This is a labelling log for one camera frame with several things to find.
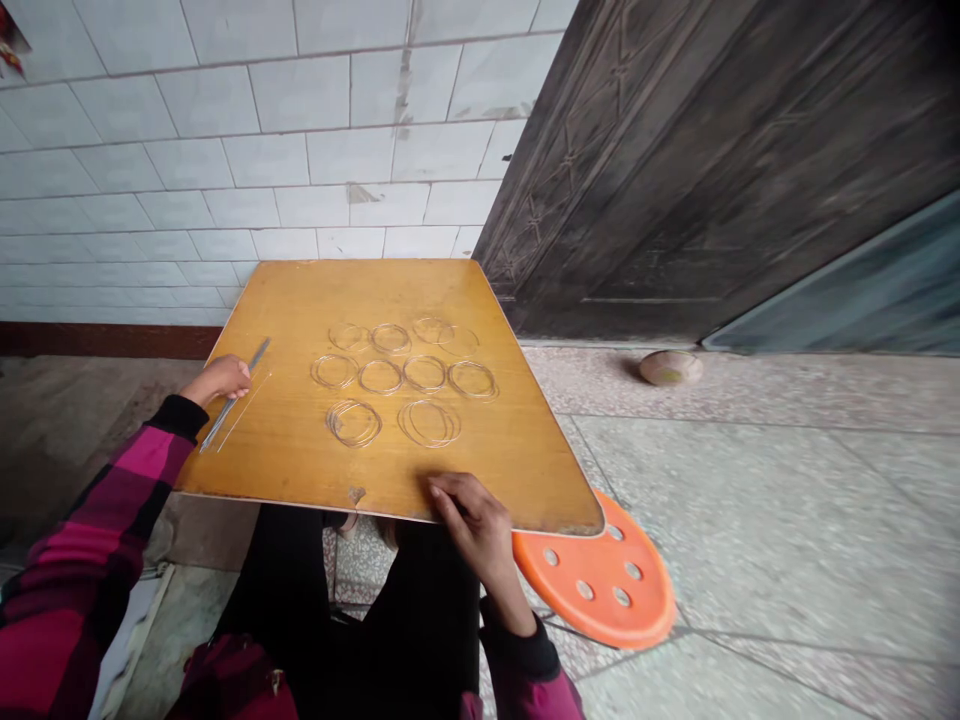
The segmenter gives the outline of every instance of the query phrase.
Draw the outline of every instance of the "wire ring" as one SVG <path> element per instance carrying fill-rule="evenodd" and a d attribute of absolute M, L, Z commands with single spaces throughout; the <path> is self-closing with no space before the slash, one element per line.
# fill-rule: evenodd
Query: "wire ring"
<path fill-rule="evenodd" d="M 486 392 L 476 393 L 465 390 L 460 383 L 457 382 L 457 379 L 454 377 L 458 369 L 462 370 L 464 368 L 474 368 L 479 370 L 484 375 L 487 376 L 487 379 L 490 381 L 490 389 Z M 493 402 L 498 397 L 500 397 L 500 386 L 497 385 L 497 379 L 493 376 L 493 373 L 485 365 L 481 365 L 478 362 L 473 360 L 461 360 L 456 362 L 450 367 L 447 368 L 447 382 L 450 383 L 450 387 L 456 390 L 458 393 L 464 397 L 474 398 L 475 400 L 483 400 L 484 402 Z"/>
<path fill-rule="evenodd" d="M 345 438 L 340 434 L 343 429 L 343 423 L 340 421 L 340 417 L 357 408 L 363 408 L 367 411 L 367 426 L 360 434 Z M 377 411 L 367 403 L 354 400 L 353 398 L 347 398 L 346 400 L 334 403 L 330 406 L 330 409 L 327 410 L 327 429 L 333 433 L 333 436 L 337 438 L 337 440 L 347 447 L 361 448 L 366 447 L 376 439 L 380 431 L 383 430 L 383 421 L 380 419 Z"/>
<path fill-rule="evenodd" d="M 334 332 L 334 328 L 337 328 L 337 327 L 339 327 L 340 329 L 337 332 Z M 360 337 L 357 338 L 352 343 L 344 343 L 342 342 L 343 338 L 341 338 L 340 336 L 343 334 L 344 330 L 349 330 L 350 328 L 356 328 L 357 330 L 359 330 Z M 337 323 L 327 331 L 327 337 L 330 339 L 330 342 L 332 342 L 336 347 L 340 348 L 341 350 L 346 350 L 347 352 L 361 352 L 362 350 L 366 350 L 368 347 L 370 347 L 370 331 L 367 330 L 365 327 L 361 327 L 360 325 L 354 325 L 353 323 L 348 323 L 348 322 Z"/>
<path fill-rule="evenodd" d="M 476 334 L 473 330 L 471 330 L 470 328 L 465 328 L 465 327 L 463 327 L 462 325 L 450 325 L 449 327 L 450 327 L 450 329 L 453 331 L 453 337 L 450 338 L 449 340 L 445 341 L 445 342 L 437 343 L 437 344 L 438 344 L 440 347 L 442 347 L 444 350 L 446 350 L 448 353 L 450 353 L 451 355 L 453 355 L 454 357 L 464 357 L 464 358 L 466 358 L 466 357 L 473 357 L 474 355 L 476 355 L 476 354 L 477 354 L 477 350 L 480 349 L 480 338 L 477 337 L 477 334 Z M 470 334 L 473 336 L 473 342 L 474 342 L 474 344 L 473 344 L 473 349 L 470 350 L 469 352 L 455 352 L 455 351 L 453 351 L 453 350 L 450 349 L 450 347 L 449 347 L 449 346 L 450 346 L 450 343 L 454 342 L 454 341 L 457 339 L 457 333 L 458 333 L 458 332 L 461 332 L 461 333 L 470 333 Z"/>
<path fill-rule="evenodd" d="M 378 390 L 377 388 L 370 387 L 363 381 L 363 373 L 366 372 L 367 368 L 369 368 L 371 365 L 377 365 L 377 364 L 390 366 L 390 368 L 397 374 L 396 385 L 394 385 L 392 388 L 387 388 L 386 390 Z M 380 360 L 380 359 L 371 360 L 362 368 L 360 368 L 360 372 L 357 375 L 357 384 L 367 392 L 377 393 L 378 395 L 393 395 L 393 393 L 399 390 L 403 385 L 403 371 L 400 368 L 398 368 L 396 365 L 394 365 L 392 362 L 390 362 L 389 360 Z"/>
<path fill-rule="evenodd" d="M 439 385 L 421 385 L 416 380 L 412 380 L 410 378 L 410 372 L 407 369 L 407 366 L 418 362 L 425 362 L 440 370 Z M 447 366 L 443 363 L 443 360 L 434 357 L 433 355 L 413 355 L 412 357 L 407 358 L 407 361 L 403 364 L 403 379 L 407 381 L 408 385 L 412 385 L 420 392 L 427 395 L 433 395 L 433 393 L 439 392 L 440 389 L 447 384 Z"/>
<path fill-rule="evenodd" d="M 425 327 L 426 325 L 432 325 L 433 329 L 437 330 L 436 340 L 430 339 L 432 334 L 431 331 Z M 425 343 L 430 343 L 431 345 L 442 345 L 445 342 L 450 342 L 450 340 L 442 339 L 445 330 L 450 331 L 450 340 L 453 340 L 453 325 L 448 322 L 444 322 L 440 318 L 420 318 L 413 324 L 414 334 Z"/>
<path fill-rule="evenodd" d="M 434 408 L 443 420 L 443 437 L 430 437 L 420 430 L 413 420 L 413 410 L 417 405 L 424 405 Z M 444 448 L 454 440 L 460 437 L 462 428 L 460 416 L 452 408 L 444 407 L 435 400 L 414 400 L 407 403 L 400 412 L 397 413 L 397 424 L 410 440 L 425 448 L 439 449 Z"/>
<path fill-rule="evenodd" d="M 390 348 L 377 342 L 377 333 L 387 329 L 398 330 L 403 335 L 403 342 L 399 346 Z M 370 331 L 370 344 L 373 345 L 375 350 L 379 350 L 384 355 L 403 355 L 404 353 L 410 352 L 410 334 L 395 323 L 383 323 L 382 325 L 377 325 Z"/>
<path fill-rule="evenodd" d="M 320 368 L 323 366 L 323 364 L 328 360 L 333 360 L 334 358 L 339 358 L 340 360 L 346 360 L 351 365 L 351 372 L 348 372 L 347 376 L 343 380 L 341 380 L 339 383 L 327 382 L 320 375 Z M 357 376 L 359 375 L 359 373 L 360 373 L 360 367 L 357 365 L 357 361 L 354 360 L 352 357 L 347 357 L 346 355 L 324 355 L 314 360 L 313 365 L 310 366 L 310 377 L 312 377 L 317 384 L 323 385 L 324 387 L 332 388 L 334 390 L 345 388 L 348 385 L 350 385 L 354 380 L 357 379 Z"/>

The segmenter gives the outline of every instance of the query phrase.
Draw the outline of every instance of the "plastic stool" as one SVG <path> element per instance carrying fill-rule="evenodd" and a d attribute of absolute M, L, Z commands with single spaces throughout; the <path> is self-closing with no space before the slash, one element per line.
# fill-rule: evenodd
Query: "plastic stool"
<path fill-rule="evenodd" d="M 594 491 L 606 516 L 594 538 L 515 532 L 513 554 L 544 602 L 575 630 L 632 650 L 666 639 L 677 606 L 667 568 L 627 512 Z"/>

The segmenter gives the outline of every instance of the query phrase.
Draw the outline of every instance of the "tiled floor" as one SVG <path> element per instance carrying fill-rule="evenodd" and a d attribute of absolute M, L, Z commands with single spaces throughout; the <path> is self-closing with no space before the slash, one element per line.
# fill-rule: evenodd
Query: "tiled floor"
<path fill-rule="evenodd" d="M 665 390 L 636 380 L 642 355 L 527 349 L 590 482 L 660 548 L 681 611 L 666 643 L 622 652 L 572 632 L 530 591 L 588 716 L 953 717 L 960 362 L 707 355 L 699 386 Z M 0 361 L 0 560 L 15 560 L 197 368 Z M 122 718 L 158 718 L 172 703 L 184 654 L 226 601 L 256 508 L 171 501 L 168 556 L 200 567 L 174 574 Z M 362 617 L 393 555 L 366 520 L 352 542 L 328 540 L 331 592 Z M 482 673 L 489 698 L 485 664 Z"/>

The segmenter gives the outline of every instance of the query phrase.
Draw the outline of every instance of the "tiled wall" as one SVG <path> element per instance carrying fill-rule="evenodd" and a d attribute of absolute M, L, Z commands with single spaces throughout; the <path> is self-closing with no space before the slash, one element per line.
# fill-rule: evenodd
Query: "tiled wall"
<path fill-rule="evenodd" d="M 3 0 L 0 320 L 223 324 L 258 260 L 469 257 L 575 0 Z"/>

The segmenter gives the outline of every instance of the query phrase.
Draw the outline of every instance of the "dark wooden door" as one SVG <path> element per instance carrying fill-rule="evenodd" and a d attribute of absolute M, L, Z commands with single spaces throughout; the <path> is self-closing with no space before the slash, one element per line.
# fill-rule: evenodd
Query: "dark wooden door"
<path fill-rule="evenodd" d="M 514 329 L 699 340 L 956 188 L 950 20 L 581 0 L 475 254 Z"/>

